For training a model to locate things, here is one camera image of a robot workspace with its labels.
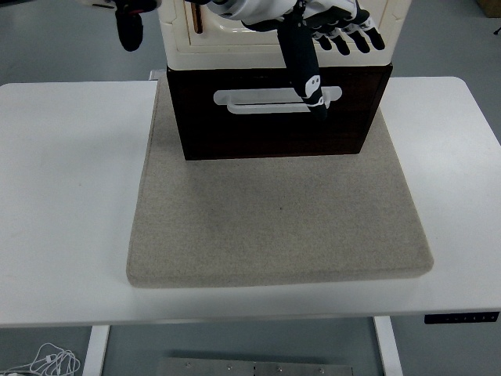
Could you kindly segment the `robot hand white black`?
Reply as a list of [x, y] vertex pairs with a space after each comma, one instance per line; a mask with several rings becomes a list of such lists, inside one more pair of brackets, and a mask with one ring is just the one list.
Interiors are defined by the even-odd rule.
[[207, 7], [257, 32], [275, 31], [296, 94], [316, 120], [327, 118], [314, 42], [347, 56], [346, 34], [362, 53], [383, 50], [384, 40], [357, 1], [210, 1]]

